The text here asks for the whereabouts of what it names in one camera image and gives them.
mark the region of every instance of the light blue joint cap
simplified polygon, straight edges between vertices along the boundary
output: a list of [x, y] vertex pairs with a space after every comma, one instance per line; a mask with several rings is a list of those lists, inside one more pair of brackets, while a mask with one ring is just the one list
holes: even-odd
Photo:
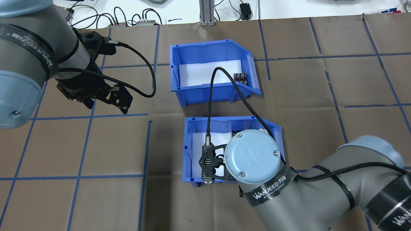
[[255, 129], [237, 133], [227, 144], [227, 170], [240, 182], [258, 185], [277, 174], [281, 163], [277, 143], [267, 133]]
[[0, 129], [26, 124], [42, 95], [42, 89], [22, 74], [0, 70]]
[[53, 0], [0, 0], [0, 18], [31, 14], [52, 4]]
[[390, 159], [397, 167], [404, 168], [404, 160], [402, 159], [402, 156], [393, 149], [393, 146], [389, 142], [379, 137], [368, 135], [360, 136], [355, 140], [342, 145], [338, 149], [350, 145], [362, 146], [377, 151]]

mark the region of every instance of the blue storage bin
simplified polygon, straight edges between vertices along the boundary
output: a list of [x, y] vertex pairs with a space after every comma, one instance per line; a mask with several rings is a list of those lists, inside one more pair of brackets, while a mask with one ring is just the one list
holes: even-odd
[[[175, 92], [182, 107], [187, 104], [200, 104], [208, 102], [210, 95], [210, 81], [201, 85], [181, 86], [180, 65], [205, 64], [230, 60], [241, 61], [241, 71], [247, 75], [248, 86], [237, 82], [239, 89], [245, 97], [251, 94], [261, 96], [254, 57], [251, 52], [231, 39], [199, 42], [192, 44], [179, 44], [170, 46], [170, 86]], [[230, 101], [240, 99], [240, 96], [229, 83], [215, 83], [213, 85], [212, 101]]]
[[[275, 123], [263, 119], [274, 134], [275, 140], [280, 148], [281, 155], [285, 159], [284, 146], [282, 142], [281, 127]], [[231, 139], [233, 130], [244, 129], [263, 129], [262, 124], [255, 116], [236, 116], [236, 117], [212, 117], [210, 120], [211, 142], [217, 146], [228, 143]], [[205, 139], [199, 134], [207, 130], [207, 117], [188, 117], [184, 122], [184, 146], [182, 159], [182, 181], [190, 182], [193, 186], [198, 187], [203, 181], [201, 180], [201, 168], [199, 159], [201, 157], [201, 147]], [[226, 140], [216, 137], [216, 134], [228, 136]], [[215, 180], [215, 183], [226, 182]]]

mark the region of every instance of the electrical cable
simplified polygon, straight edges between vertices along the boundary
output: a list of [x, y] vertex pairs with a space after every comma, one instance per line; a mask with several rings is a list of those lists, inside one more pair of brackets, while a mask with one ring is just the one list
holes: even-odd
[[231, 0], [229, 0], [229, 2], [230, 2], [231, 8], [232, 8], [233, 10], [235, 10], [235, 11], [240, 15], [240, 17], [239, 17], [236, 21], [240, 20], [240, 19], [241, 19], [241, 14], [233, 7], [233, 5], [231, 4]]
[[147, 8], [147, 9], [144, 9], [144, 10], [141, 12], [141, 17], [143, 17], [143, 19], [144, 19], [144, 12], [145, 12], [146, 10], [149, 10], [149, 9], [154, 10], [153, 8]]
[[260, 0], [258, 0], [258, 20], [261, 19], [261, 8], [260, 8]]
[[74, 3], [70, 8], [69, 11], [73, 9], [73, 7], [75, 7], [79, 2], [83, 2], [83, 1], [77, 1], [76, 3]]
[[127, 20], [127, 22], [128, 22], [131, 26], [137, 25], [137, 22], [134, 21], [134, 20]]
[[332, 176], [337, 176], [337, 175], [341, 175], [344, 173], [348, 173], [357, 169], [362, 169], [362, 168], [367, 168], [367, 167], [385, 167], [385, 168], [389, 168], [392, 170], [395, 170], [401, 174], [406, 174], [408, 173], [406, 170], [403, 170], [402, 168], [399, 168], [395, 165], [392, 164], [387, 164], [387, 163], [382, 163], [382, 162], [367, 162], [367, 163], [361, 163], [361, 164], [356, 164], [350, 167], [346, 167], [343, 169], [339, 169], [339, 170], [335, 170], [332, 171], [330, 173], [325, 173], [322, 175], [318, 175], [318, 176], [313, 176], [313, 177], [303, 177], [300, 175], [297, 175], [297, 179], [301, 180], [301, 181], [307, 181], [307, 182], [312, 182], [312, 181], [317, 181], [317, 180], [322, 180], [322, 179], [326, 179]]
[[115, 18], [115, 22], [116, 22], [116, 23], [117, 23], [117, 25], [118, 25], [117, 16], [115, 15], [115, 10], [116, 10], [116, 9], [120, 9], [120, 11], [123, 13], [123, 16], [124, 16], [124, 21], [125, 21], [126, 26], [127, 26], [127, 18], [126, 18], [126, 14], [124, 13], [123, 9], [121, 9], [120, 7], [114, 7], [114, 18]]
[[221, 2], [219, 2], [217, 5], [214, 5], [215, 7], [220, 5], [224, 0], [221, 0]]
[[139, 14], [134, 14], [132, 17], [131, 17], [131, 21], [134, 21], [134, 17], [135, 16], [138, 16], [139, 17], [139, 19], [140, 19], [140, 21], [141, 21], [141, 17], [140, 17], [140, 15]]
[[112, 21], [112, 20], [110, 19], [110, 17], [108, 17], [106, 14], [107, 14], [107, 13], [104, 13], [104, 14], [100, 14], [100, 15], [99, 15], [99, 17], [97, 18], [97, 22], [96, 22], [96, 29], [99, 28], [98, 25], [99, 25], [99, 19], [100, 19], [101, 16], [105, 16], [106, 18], [108, 18], [109, 21], [110, 21], [110, 25], [113, 25], [113, 21]]
[[[76, 30], [84, 30], [84, 29], [89, 28], [90, 26], [92, 26], [92, 25], [97, 21], [97, 16], [99, 15], [98, 11], [97, 11], [94, 7], [91, 7], [91, 6], [88, 6], [88, 5], [75, 5], [75, 6], [72, 6], [72, 7], [80, 7], [80, 6], [89, 7], [89, 8], [91, 8], [91, 9], [93, 9], [94, 11], [96, 11], [96, 14], [93, 15], [93, 16], [87, 17], [87, 18], [85, 18], [85, 19], [82, 19], [82, 20], [76, 22], [75, 24], [72, 24], [72, 23], [69, 21], [70, 27], [72, 27], [72, 28], [74, 28], [74, 29], [76, 29]], [[92, 18], [92, 17], [96, 17], [96, 18], [94, 19], [93, 23], [91, 23], [90, 25], [88, 25], [88, 26], [86, 26], [86, 27], [84, 27], [84, 28], [75, 28], [75, 27], [74, 27], [75, 25], [77, 25], [77, 24], [79, 24], [79, 23], [81, 23], [81, 22], [83, 22], [83, 21], [85, 21], [85, 20], [87, 20], [87, 19], [90, 19], [90, 18]]]
[[231, 75], [222, 67], [216, 67], [212, 73], [211, 76], [211, 82], [210, 82], [210, 97], [208, 99], [208, 118], [207, 118], [207, 133], [206, 136], [211, 136], [210, 135], [210, 120], [211, 120], [211, 101], [212, 101], [212, 86], [213, 86], [213, 82], [214, 82], [214, 77], [216, 72], [220, 70], [222, 71], [227, 78], [229, 78], [229, 80], [231, 81], [231, 83], [233, 84], [233, 87], [235, 88], [235, 90], [237, 91], [238, 95], [240, 96], [242, 102], [244, 103], [244, 105], [247, 107], [247, 109], [251, 112], [251, 114], [253, 114], [257, 120], [262, 124], [262, 126], [267, 130], [268, 135], [270, 135], [270, 137], [272, 137], [274, 139], [274, 135], [271, 132], [271, 129], [268, 127], [268, 125], [264, 122], [264, 120], [254, 111], [254, 109], [248, 104], [247, 100], [245, 99], [244, 95], [242, 94], [242, 92], [240, 91], [240, 89], [238, 88], [236, 82], [234, 81], [234, 79], [231, 77]]
[[153, 11], [154, 13], [157, 14], [158, 18], [160, 19], [160, 24], [163, 25], [163, 22], [161, 21], [160, 15], [157, 13], [157, 11], [155, 11], [155, 10], [153, 10], [153, 9], [149, 9], [149, 10], [147, 10], [147, 11], [145, 12], [145, 15], [144, 15], [145, 18], [147, 19], [147, 13], [150, 12], [150, 11]]
[[215, 11], [215, 13], [216, 13], [216, 14], [217, 14], [217, 16], [218, 16], [218, 20], [214, 17], [214, 18], [215, 18], [215, 20], [216, 20], [216, 21], [220, 21], [220, 15], [218, 14], [217, 10], [215, 9], [215, 6], [214, 6], [214, 11]]
[[115, 79], [115, 78], [112, 78], [112, 77], [109, 77], [109, 76], [106, 76], [106, 75], [103, 75], [103, 74], [100, 74], [100, 73], [97, 73], [97, 72], [93, 72], [93, 71], [89, 71], [89, 70], [85, 70], [85, 69], [79, 69], [79, 68], [61, 68], [60, 72], [81, 72], [81, 73], [96, 75], [100, 78], [103, 78], [103, 79], [106, 79], [108, 81], [112, 81], [114, 83], [118, 83], [118, 84], [121, 84], [121, 85], [123, 85], [127, 88], [130, 88], [131, 90], [137, 92], [138, 94], [142, 95], [143, 97], [152, 98], [156, 93], [156, 81], [155, 81], [155, 75], [154, 75], [153, 68], [151, 67], [151, 64], [147, 61], [147, 59], [140, 52], [138, 52], [136, 49], [132, 48], [128, 44], [125, 44], [125, 43], [122, 43], [122, 42], [114, 42], [114, 41], [111, 41], [111, 42], [112, 42], [111, 44], [114, 44], [116, 46], [122, 46], [122, 47], [125, 47], [125, 48], [133, 51], [138, 56], [140, 56], [144, 60], [144, 62], [147, 64], [147, 66], [148, 66], [148, 68], [150, 69], [150, 72], [151, 72], [152, 85], [153, 85], [153, 91], [150, 95], [143, 93], [141, 90], [137, 89], [133, 85], [130, 85], [130, 84], [125, 83], [123, 81], [120, 81], [118, 79]]

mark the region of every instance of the white paper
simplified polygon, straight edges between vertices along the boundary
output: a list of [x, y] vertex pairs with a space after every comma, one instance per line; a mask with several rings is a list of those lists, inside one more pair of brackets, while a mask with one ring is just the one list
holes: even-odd
[[[180, 64], [179, 67], [180, 87], [210, 83], [212, 72], [216, 67], [224, 68], [233, 78], [235, 73], [242, 73], [241, 60]], [[230, 83], [230, 80], [222, 71], [217, 71], [213, 83]]]

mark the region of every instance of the black connector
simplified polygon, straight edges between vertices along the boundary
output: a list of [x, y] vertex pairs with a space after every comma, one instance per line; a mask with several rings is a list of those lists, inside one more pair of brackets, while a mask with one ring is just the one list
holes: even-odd
[[251, 19], [251, 8], [249, 3], [240, 4], [241, 20]]

